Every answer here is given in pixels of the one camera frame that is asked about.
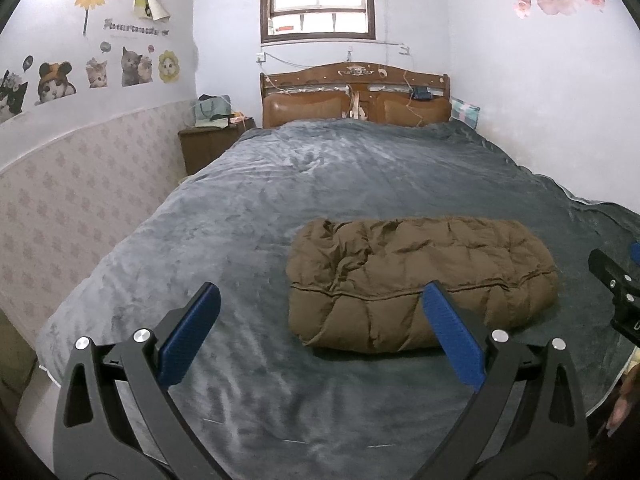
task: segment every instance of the window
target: window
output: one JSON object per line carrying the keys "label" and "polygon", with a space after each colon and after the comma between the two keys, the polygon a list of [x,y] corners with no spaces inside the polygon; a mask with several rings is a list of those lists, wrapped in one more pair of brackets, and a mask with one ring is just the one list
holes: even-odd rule
{"label": "window", "polygon": [[260,0],[262,42],[376,39],[373,0]]}

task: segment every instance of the metal screw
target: metal screw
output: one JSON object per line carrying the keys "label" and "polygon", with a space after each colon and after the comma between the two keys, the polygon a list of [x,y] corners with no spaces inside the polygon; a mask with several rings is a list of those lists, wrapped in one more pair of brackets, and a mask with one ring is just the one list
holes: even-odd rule
{"label": "metal screw", "polygon": [[566,343],[564,342],[563,339],[560,339],[559,337],[556,337],[551,342],[551,346],[553,348],[555,348],[556,350],[564,350],[566,348]]}
{"label": "metal screw", "polygon": [[141,328],[133,335],[133,341],[143,343],[151,337],[151,332],[146,328]]}
{"label": "metal screw", "polygon": [[504,330],[494,330],[491,332],[491,337],[494,338],[494,341],[497,343],[506,343],[509,340],[509,334]]}
{"label": "metal screw", "polygon": [[76,348],[78,350],[84,350],[89,346],[89,343],[90,341],[88,337],[81,337],[80,339],[78,339],[78,341],[76,341]]}

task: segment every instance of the cat decal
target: cat decal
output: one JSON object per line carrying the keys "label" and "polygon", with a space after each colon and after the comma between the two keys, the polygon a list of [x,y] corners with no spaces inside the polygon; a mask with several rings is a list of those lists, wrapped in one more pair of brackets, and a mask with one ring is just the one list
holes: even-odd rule
{"label": "cat decal", "polygon": [[143,56],[143,58],[140,60],[140,64],[138,65],[138,76],[140,77],[140,84],[151,83],[153,81],[151,74],[152,69],[153,64],[151,62],[151,58],[149,56]]}
{"label": "cat decal", "polygon": [[38,83],[38,97],[36,104],[48,103],[76,93],[67,76],[71,72],[71,63],[43,63],[40,65],[40,82]]}
{"label": "cat decal", "polygon": [[87,61],[86,75],[89,78],[89,88],[103,88],[107,86],[107,62],[98,63],[95,57]]}
{"label": "cat decal", "polygon": [[151,83],[151,58],[137,54],[132,50],[122,47],[122,86],[133,86],[143,83]]}
{"label": "cat decal", "polygon": [[28,83],[23,83],[19,75],[10,73],[8,70],[4,73],[0,82],[0,123],[22,113],[27,85]]}
{"label": "cat decal", "polygon": [[178,57],[171,51],[165,50],[158,58],[158,69],[160,71],[160,79],[165,83],[178,81],[180,75],[180,64]]}

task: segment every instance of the window frame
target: window frame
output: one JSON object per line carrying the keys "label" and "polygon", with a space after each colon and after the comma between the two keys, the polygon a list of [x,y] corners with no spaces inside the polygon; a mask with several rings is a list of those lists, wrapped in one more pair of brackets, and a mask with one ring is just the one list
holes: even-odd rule
{"label": "window frame", "polygon": [[[303,7],[299,9],[287,9],[274,12],[273,0],[260,0],[260,42],[277,43],[279,41],[295,40],[375,40],[376,39],[376,7],[374,0],[364,0],[364,10],[335,7],[318,9],[315,7]],[[292,32],[290,34],[276,34],[269,36],[269,19],[272,16],[285,14],[311,14],[315,12],[366,12],[368,32]]]}

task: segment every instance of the patterned wallpaper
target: patterned wallpaper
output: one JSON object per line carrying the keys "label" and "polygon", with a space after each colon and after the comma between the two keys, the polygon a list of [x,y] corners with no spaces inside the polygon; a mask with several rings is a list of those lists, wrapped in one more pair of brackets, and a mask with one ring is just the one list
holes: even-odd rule
{"label": "patterned wallpaper", "polygon": [[35,337],[100,259],[186,176],[178,102],[76,130],[0,174],[0,308]]}

